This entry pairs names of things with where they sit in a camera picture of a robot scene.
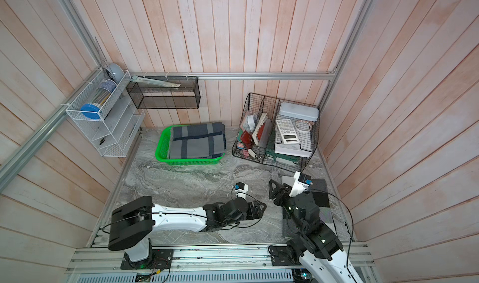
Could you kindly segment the black white grey checked scarf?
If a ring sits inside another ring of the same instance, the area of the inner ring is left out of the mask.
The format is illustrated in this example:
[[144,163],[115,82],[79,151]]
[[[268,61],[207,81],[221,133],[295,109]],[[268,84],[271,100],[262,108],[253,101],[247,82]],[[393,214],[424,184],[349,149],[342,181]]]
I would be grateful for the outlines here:
[[[319,206],[320,218],[325,222],[335,233],[332,209],[329,201],[328,185],[325,179],[311,179],[312,183],[309,186],[310,193],[313,195],[314,202]],[[298,232],[296,225],[283,209],[283,237],[291,239]]]

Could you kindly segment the grey blue plaid scarf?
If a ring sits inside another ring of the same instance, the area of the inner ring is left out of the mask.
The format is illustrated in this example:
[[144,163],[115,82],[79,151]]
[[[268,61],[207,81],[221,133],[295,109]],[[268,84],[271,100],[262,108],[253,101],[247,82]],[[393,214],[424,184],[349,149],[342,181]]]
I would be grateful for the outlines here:
[[226,150],[225,125],[221,122],[173,127],[169,159],[215,159]]

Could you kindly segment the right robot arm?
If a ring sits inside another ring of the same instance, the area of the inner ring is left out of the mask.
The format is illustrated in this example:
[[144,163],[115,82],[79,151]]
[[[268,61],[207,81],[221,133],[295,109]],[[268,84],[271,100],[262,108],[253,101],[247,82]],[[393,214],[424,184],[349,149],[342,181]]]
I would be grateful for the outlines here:
[[293,194],[292,190],[269,181],[269,198],[284,209],[298,230],[285,246],[268,247],[272,264],[301,265],[319,283],[361,283],[342,242],[321,219],[313,195],[309,191]]

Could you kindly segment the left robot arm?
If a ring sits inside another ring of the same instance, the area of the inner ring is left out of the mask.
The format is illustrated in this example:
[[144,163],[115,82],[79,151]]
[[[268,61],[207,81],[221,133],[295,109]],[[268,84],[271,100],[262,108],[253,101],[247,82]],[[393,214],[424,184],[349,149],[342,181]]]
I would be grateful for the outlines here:
[[108,250],[123,251],[132,263],[149,260],[149,234],[154,231],[184,230],[194,233],[236,229],[242,221],[261,220],[267,205],[254,199],[237,197],[226,203],[206,204],[199,208],[171,208],[153,203],[143,196],[111,214]]

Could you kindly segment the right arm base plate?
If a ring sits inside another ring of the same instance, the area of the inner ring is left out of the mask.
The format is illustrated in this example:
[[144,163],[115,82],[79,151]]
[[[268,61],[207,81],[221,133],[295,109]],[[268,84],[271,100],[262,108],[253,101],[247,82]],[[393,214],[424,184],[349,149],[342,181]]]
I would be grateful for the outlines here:
[[294,260],[286,246],[268,246],[273,266],[298,266],[299,262]]

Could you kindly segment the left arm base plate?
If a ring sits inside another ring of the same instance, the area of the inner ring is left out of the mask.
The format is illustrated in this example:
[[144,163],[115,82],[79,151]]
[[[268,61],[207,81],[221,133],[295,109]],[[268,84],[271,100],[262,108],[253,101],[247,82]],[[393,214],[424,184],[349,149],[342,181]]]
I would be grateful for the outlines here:
[[172,259],[173,249],[152,249],[146,259],[138,262],[132,262],[129,255],[125,253],[120,268],[122,270],[170,269]]

